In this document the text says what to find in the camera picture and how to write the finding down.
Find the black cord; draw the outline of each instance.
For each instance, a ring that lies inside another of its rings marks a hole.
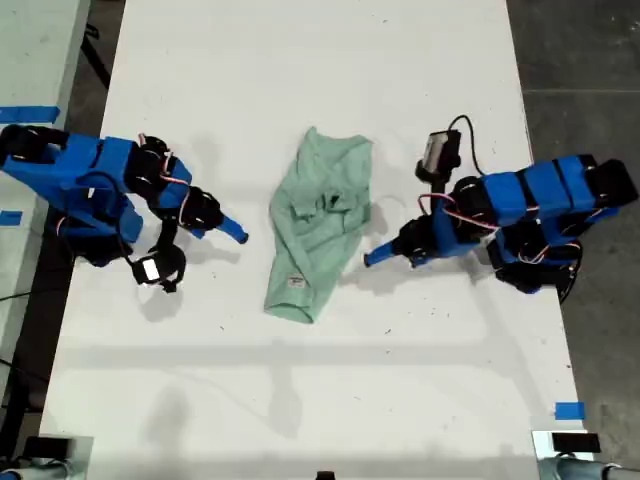
[[[9,408],[9,405],[0,405],[0,408],[2,410],[6,410],[7,408]],[[24,411],[24,413],[30,414],[30,413],[43,413],[42,410],[40,408],[33,408],[33,407],[27,407],[27,409]]]
[[[471,119],[467,115],[458,115],[454,118],[449,124],[448,131],[451,131],[456,123],[459,120],[466,120],[467,125],[469,125],[469,135],[471,136],[471,159],[473,160],[473,166],[476,167],[476,170],[480,174],[480,176],[484,177],[486,174],[480,169],[478,165],[478,159],[476,158],[476,137],[473,132],[473,124],[471,123]]]
[[[109,175],[108,173],[105,173],[105,172],[94,171],[94,172],[86,173],[86,174],[82,175],[81,177],[78,177],[76,179],[76,182],[79,182],[80,180],[83,180],[83,179],[88,178],[88,177],[95,177],[95,176],[106,178],[111,183],[111,186],[113,187],[115,192],[118,194],[118,198],[120,200],[125,198],[125,194],[122,193],[122,190],[120,190],[120,187],[118,187],[118,182],[116,182],[116,180],[111,175]],[[122,233],[120,232],[120,219],[116,218],[116,222],[115,223],[116,223],[116,237],[117,237],[117,240],[118,240],[118,246],[120,247],[120,250],[122,252],[122,256],[124,257],[126,262],[129,264],[129,266],[131,268],[133,268],[133,262],[129,258],[129,254],[127,253],[127,250],[124,248],[124,241],[122,240]]]
[[[571,278],[569,279],[569,285],[567,285],[567,288],[565,288],[563,292],[559,294],[561,304],[567,299],[567,297],[571,293],[571,290],[573,290],[573,287],[576,284],[576,279],[578,278],[578,273],[580,273],[580,267],[582,266],[584,249],[582,247],[582,244],[578,240],[574,240],[574,242],[580,245],[580,255],[578,256],[576,263],[573,265],[573,275],[571,275]]]
[[[3,360],[1,358],[0,358],[0,364],[5,365],[5,366],[9,367],[10,369],[15,370],[18,373],[22,373],[23,375],[26,375],[27,377],[35,378],[36,380],[38,380],[40,382],[43,382],[45,385],[47,385],[49,383],[49,379],[48,378],[41,377],[37,373],[28,372],[27,370],[24,370],[24,369],[22,369],[20,367],[17,367],[13,363],[7,362],[6,360]]]
[[[0,302],[4,302],[5,300],[11,300],[12,298],[20,298],[26,297],[27,295],[35,295],[37,293],[49,293],[49,292],[61,292],[67,291],[66,288],[45,288],[44,290],[30,290],[28,292],[23,293],[15,293],[13,295],[7,295],[6,297],[0,297]]]

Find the black cable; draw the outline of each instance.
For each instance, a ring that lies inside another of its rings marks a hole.
[[[49,292],[61,292],[66,291],[66,288],[45,288],[44,290],[30,290],[28,292],[23,293],[15,293],[13,295],[7,295],[6,297],[0,297],[0,302],[4,302],[5,300],[11,300],[12,298],[20,298],[26,297],[27,295],[35,295],[37,293],[49,293]]]
[[[451,131],[454,125],[458,123],[459,120],[466,120],[467,125],[469,125],[469,135],[471,136],[471,159],[473,160],[473,166],[476,167],[476,170],[478,171],[480,176],[484,177],[486,174],[480,169],[480,166],[478,165],[478,159],[476,158],[476,137],[473,132],[473,124],[471,123],[471,119],[464,114],[458,115],[451,121],[447,131]]]
[[[18,373],[22,373],[23,375],[26,375],[27,377],[35,378],[36,380],[38,380],[40,382],[43,382],[45,385],[47,385],[49,383],[49,379],[48,378],[41,377],[37,373],[33,373],[33,372],[29,372],[27,370],[24,370],[24,369],[22,369],[20,367],[17,367],[13,363],[7,362],[6,360],[3,360],[1,358],[0,358],[0,364],[5,365],[5,366],[9,367],[10,369],[15,370]]]
[[[576,284],[576,279],[578,278],[578,273],[580,273],[580,267],[582,266],[582,257],[584,255],[584,249],[582,247],[582,244],[578,240],[574,240],[574,242],[580,245],[580,255],[578,256],[578,259],[576,260],[576,263],[573,266],[573,272],[572,272],[573,275],[569,279],[569,285],[567,285],[567,288],[565,288],[563,292],[558,295],[560,297],[561,304],[567,299],[567,297],[571,293],[571,290],[573,290],[573,287]]]
[[[1,408],[2,410],[6,410],[7,408],[9,408],[9,405],[0,405],[0,408]],[[42,413],[43,413],[43,411],[42,411],[42,409],[40,409],[40,408],[27,407],[27,409],[24,411],[24,413],[28,413],[28,414],[31,414],[31,413],[40,413],[40,414],[42,414]]]

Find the wire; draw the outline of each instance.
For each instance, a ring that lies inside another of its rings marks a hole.
[[[445,195],[444,193],[423,193],[418,197],[418,205],[420,206],[420,210],[422,210],[422,213],[424,213],[425,215],[427,214],[427,211],[424,209],[424,205],[422,203],[423,198],[443,198],[445,200],[450,201],[453,204],[456,203],[453,197],[449,195]]]
[[[486,228],[487,230],[493,230],[493,232],[497,232],[498,230],[500,230],[500,227],[498,225],[494,225],[492,223],[487,223],[487,222],[481,222],[480,220],[474,220],[471,217],[466,217],[464,215],[460,215],[459,213],[452,212],[448,208],[443,208],[442,211],[447,215],[449,215],[450,217],[457,218],[458,220],[471,223],[472,225],[476,225],[478,227]]]
[[[62,226],[62,222],[64,222],[66,218],[67,217],[60,218],[60,220],[58,220],[58,223],[56,224],[56,236],[58,237],[60,236],[60,227]]]
[[[179,178],[173,178],[173,177],[168,177],[166,175],[158,175],[161,179],[166,180],[167,182],[171,182],[171,183],[179,183],[181,185],[186,185],[187,187],[189,186],[189,183],[186,182],[185,180],[180,180]]]
[[[27,295],[36,295],[39,293],[49,293],[49,292],[60,292],[60,291],[66,291],[66,288],[45,288],[44,290],[30,290],[28,292],[23,292],[23,293],[14,293],[13,295],[7,295],[6,297],[0,297],[0,302],[4,302],[5,300],[11,300],[12,298],[20,298],[20,297],[26,297]]]
[[[425,215],[427,214],[427,211],[425,210],[424,204],[422,203],[422,199],[423,198],[442,198],[442,199],[447,200],[447,201],[453,203],[454,205],[456,205],[456,200],[453,197],[449,196],[449,195],[445,195],[444,193],[423,193],[422,195],[420,195],[418,197],[418,205],[420,206],[420,210],[422,210],[422,213],[425,214]],[[472,225],[476,225],[478,227],[486,228],[488,230],[493,230],[494,232],[497,232],[498,230],[500,230],[500,227],[498,225],[493,225],[492,223],[481,222],[480,220],[475,220],[475,219],[473,219],[471,217],[467,217],[467,216],[462,215],[460,213],[452,212],[448,208],[443,208],[442,211],[444,213],[446,213],[447,215],[449,215],[450,217],[457,218],[458,220],[460,220],[462,222],[471,223]]]
[[[476,167],[476,170],[478,171],[480,176],[484,177],[486,174],[482,171],[482,169],[478,165],[478,159],[476,158],[476,137],[475,137],[475,134],[473,132],[473,124],[471,123],[471,119],[467,115],[458,115],[456,118],[454,118],[451,121],[447,131],[451,131],[453,129],[454,125],[459,120],[465,120],[467,122],[467,125],[469,125],[469,135],[471,136],[471,159],[473,160],[473,166]]]
[[[0,405],[0,408],[3,410],[6,410],[7,408],[9,408],[9,405]],[[27,407],[27,409],[24,411],[24,413],[26,414],[37,414],[37,413],[42,413],[42,409],[40,408],[33,408],[33,407]]]
[[[522,263],[527,263],[529,265],[537,265],[540,262],[542,262],[542,260],[544,260],[544,256],[546,255],[547,251],[551,248],[551,245],[547,245],[546,247],[544,247],[542,250],[540,250],[540,252],[538,252],[538,254],[533,257],[533,258],[525,258],[522,256],[522,250],[520,250],[520,252],[518,252],[518,260],[520,260]]]
[[[162,171],[169,174],[169,160],[173,157],[173,152],[171,150],[167,150],[164,154],[164,164],[162,165]]]
[[[578,256],[576,263],[572,267],[573,271],[571,272],[572,275],[569,279],[569,285],[567,285],[567,288],[565,288],[562,293],[558,294],[560,298],[560,303],[564,302],[567,299],[567,297],[571,293],[571,290],[576,284],[576,279],[578,278],[578,273],[580,272],[580,267],[582,266],[582,257],[584,255],[582,244],[579,241],[576,240],[575,242],[569,242],[567,245],[578,248],[580,250],[580,255]]]
[[[595,212],[593,212],[591,215],[589,215],[587,217],[587,220],[589,220],[590,218],[595,217],[596,215],[600,215],[600,213],[602,213],[605,209],[604,208],[599,208],[598,210],[596,210]]]
[[[180,224],[181,227],[184,226],[184,223],[182,222],[182,212],[184,211],[184,206],[187,204],[187,199],[189,198],[189,192],[191,191],[191,189],[187,190],[187,194],[184,196],[184,199],[182,200],[182,203],[180,204],[180,212],[178,213],[178,223]]]
[[[49,383],[49,379],[48,378],[41,377],[37,373],[29,372],[29,371],[27,371],[27,370],[25,370],[23,368],[17,367],[13,363],[8,362],[6,360],[3,360],[2,358],[0,358],[0,364],[5,365],[5,366],[9,367],[10,369],[15,370],[18,373],[22,373],[23,375],[26,375],[27,377],[35,378],[36,380],[44,382],[45,384]]]

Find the clothing tag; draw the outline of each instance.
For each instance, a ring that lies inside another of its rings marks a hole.
[[[307,286],[307,281],[302,275],[291,275],[287,279],[287,285],[289,288],[305,288]]]

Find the red and white wire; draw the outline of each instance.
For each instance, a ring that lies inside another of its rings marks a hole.
[[[424,208],[424,205],[422,204],[422,199],[423,198],[442,198],[444,200],[447,200],[451,203],[453,203],[454,205],[456,205],[456,201],[453,197],[451,197],[450,195],[446,195],[444,193],[423,193],[422,195],[420,195],[418,197],[418,205],[420,205],[420,210],[422,210],[422,213],[426,214],[427,211]],[[481,228],[486,228],[487,230],[493,230],[494,232],[497,232],[498,230],[500,230],[500,227],[498,225],[493,225],[491,223],[487,223],[487,222],[482,222],[480,220],[475,220],[471,217],[468,217],[466,215],[462,215],[460,213],[457,212],[452,212],[451,210],[449,210],[448,208],[443,208],[442,211],[444,213],[446,213],[447,215],[449,215],[450,217],[456,218],[458,220],[460,220],[461,222],[467,222],[467,223],[471,223],[472,225],[476,225],[478,227]]]
[[[185,180],[180,180],[179,178],[167,177],[166,175],[160,175],[160,178],[167,182],[179,183],[180,185],[186,185],[187,187],[189,186],[189,182],[186,182]]]
[[[164,164],[162,165],[162,171],[166,175],[169,175],[169,160],[171,160],[172,156],[173,156],[173,152],[171,150],[165,152],[164,154]]]
[[[522,263],[528,263],[529,265],[537,265],[542,260],[544,260],[545,254],[549,251],[550,248],[551,245],[547,245],[542,250],[540,250],[540,252],[538,252],[538,254],[533,258],[525,258],[522,256],[522,252],[518,252],[518,260],[520,260]]]
[[[60,227],[62,226],[62,222],[65,221],[67,217],[62,217],[60,220],[58,220],[58,223],[56,224],[56,235],[59,237],[60,236]]]
[[[600,214],[602,211],[604,210],[604,208],[599,208],[598,210],[596,210],[595,212],[593,212],[591,215],[589,215],[587,217],[587,220],[589,220],[590,218],[595,217],[596,215]]]
[[[184,211],[184,206],[187,204],[187,200],[189,199],[189,191],[190,189],[187,189],[187,194],[184,196],[184,200],[182,200],[182,203],[180,204],[180,212],[178,213],[178,223],[181,227],[184,226],[184,223],[182,222],[182,212]]]

